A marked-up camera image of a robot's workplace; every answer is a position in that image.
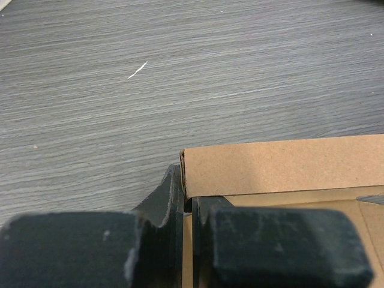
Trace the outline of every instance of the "cardboard flap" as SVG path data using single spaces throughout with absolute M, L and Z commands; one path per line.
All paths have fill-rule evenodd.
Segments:
M 181 152 L 188 198 L 384 185 L 384 134 L 219 145 Z

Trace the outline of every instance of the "gray table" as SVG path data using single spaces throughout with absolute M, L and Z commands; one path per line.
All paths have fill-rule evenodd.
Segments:
M 129 210 L 184 147 L 384 133 L 379 2 L 13 0 L 0 14 L 0 225 Z

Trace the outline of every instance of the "wooden table surface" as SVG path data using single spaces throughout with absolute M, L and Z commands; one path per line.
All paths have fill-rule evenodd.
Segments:
M 184 147 L 384 133 L 383 27 L 363 0 L 13 0 L 0 225 L 127 211 Z

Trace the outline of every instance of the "dark object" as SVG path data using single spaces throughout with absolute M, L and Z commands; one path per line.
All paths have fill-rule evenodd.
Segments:
M 341 212 L 239 208 L 222 197 L 197 197 L 192 211 L 195 288 L 366 288 L 373 278 Z
M 24 215 L 0 232 L 1 288 L 180 287 L 178 166 L 129 213 Z

